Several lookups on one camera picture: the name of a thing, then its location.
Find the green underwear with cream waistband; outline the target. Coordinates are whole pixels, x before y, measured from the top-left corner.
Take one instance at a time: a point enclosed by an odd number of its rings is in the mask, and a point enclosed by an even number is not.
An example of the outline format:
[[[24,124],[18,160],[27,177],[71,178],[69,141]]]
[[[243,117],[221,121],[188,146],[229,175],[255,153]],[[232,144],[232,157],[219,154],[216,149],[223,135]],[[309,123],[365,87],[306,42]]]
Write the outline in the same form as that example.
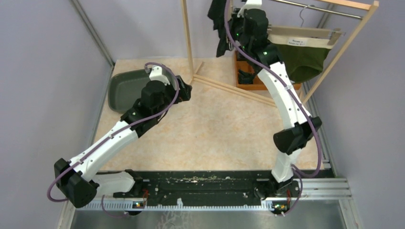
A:
[[[270,34],[268,39],[276,46],[289,79],[295,83],[320,75],[324,61],[334,47],[329,40],[321,38]]]

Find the black striped garment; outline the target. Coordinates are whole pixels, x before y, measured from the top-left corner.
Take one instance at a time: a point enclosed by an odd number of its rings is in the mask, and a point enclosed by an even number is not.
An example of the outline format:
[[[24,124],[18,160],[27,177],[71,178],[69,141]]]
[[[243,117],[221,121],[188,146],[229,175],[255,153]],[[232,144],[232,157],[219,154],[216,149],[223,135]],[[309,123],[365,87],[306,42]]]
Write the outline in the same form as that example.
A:
[[[213,21],[213,30],[218,32],[219,43],[216,49],[216,57],[221,57],[226,51],[231,51],[233,45],[229,42],[225,31],[225,21],[230,21],[233,14],[232,0],[225,10],[226,0],[212,0],[208,11],[208,18]]]

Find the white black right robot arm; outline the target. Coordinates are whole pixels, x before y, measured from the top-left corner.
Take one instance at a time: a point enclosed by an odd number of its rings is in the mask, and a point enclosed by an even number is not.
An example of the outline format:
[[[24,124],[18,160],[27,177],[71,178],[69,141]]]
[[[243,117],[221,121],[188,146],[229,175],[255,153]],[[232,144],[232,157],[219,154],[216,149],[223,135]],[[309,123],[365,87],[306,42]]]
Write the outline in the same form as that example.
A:
[[[275,61],[276,53],[268,49],[268,19],[259,6],[243,6],[230,13],[224,12],[225,39],[245,57],[256,70],[279,110],[284,129],[273,135],[278,149],[276,165],[271,171],[269,191],[275,197],[282,196],[292,182],[294,173],[307,178],[318,174],[322,159],[322,147],[317,130],[322,121],[313,117],[303,106],[286,69],[281,61]],[[294,165],[307,142],[315,139],[318,162],[315,172],[306,174]]]

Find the beige clip hanger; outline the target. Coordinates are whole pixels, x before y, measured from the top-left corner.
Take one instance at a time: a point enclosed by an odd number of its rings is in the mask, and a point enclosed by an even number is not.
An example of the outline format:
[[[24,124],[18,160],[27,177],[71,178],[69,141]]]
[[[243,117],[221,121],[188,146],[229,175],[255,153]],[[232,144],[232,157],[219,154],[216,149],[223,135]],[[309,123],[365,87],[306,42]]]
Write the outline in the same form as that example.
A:
[[[269,25],[267,29],[268,34],[323,39],[328,41],[328,45],[334,45],[340,37],[344,37],[346,35],[346,32],[342,32],[340,28],[328,30],[322,28],[302,27],[305,20],[303,19],[301,14],[305,9],[309,9],[310,7],[314,7],[314,5],[305,6],[299,13],[299,17],[301,18],[300,27]]]

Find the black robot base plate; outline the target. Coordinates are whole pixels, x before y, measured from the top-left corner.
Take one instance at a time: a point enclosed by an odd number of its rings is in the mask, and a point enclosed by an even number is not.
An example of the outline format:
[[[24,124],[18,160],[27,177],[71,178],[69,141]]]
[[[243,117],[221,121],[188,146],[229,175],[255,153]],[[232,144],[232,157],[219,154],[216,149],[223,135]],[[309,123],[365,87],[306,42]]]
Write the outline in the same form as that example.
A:
[[[269,170],[256,171],[133,171],[136,179],[127,193],[114,198],[139,198],[148,208],[238,209],[274,204],[287,209],[305,190],[318,188],[313,179],[292,182],[281,189],[272,186]]]

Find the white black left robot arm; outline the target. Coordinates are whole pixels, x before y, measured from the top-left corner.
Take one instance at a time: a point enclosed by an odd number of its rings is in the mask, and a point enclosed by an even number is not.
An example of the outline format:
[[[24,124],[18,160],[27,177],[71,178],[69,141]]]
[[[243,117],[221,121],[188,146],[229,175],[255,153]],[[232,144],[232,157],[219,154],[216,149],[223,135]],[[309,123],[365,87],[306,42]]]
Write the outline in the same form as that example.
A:
[[[143,184],[127,171],[99,173],[100,168],[132,142],[156,126],[169,108],[191,99],[192,86],[180,76],[171,83],[150,80],[111,130],[79,155],[54,164],[55,185],[76,208],[89,204],[95,197],[127,193],[136,198]]]

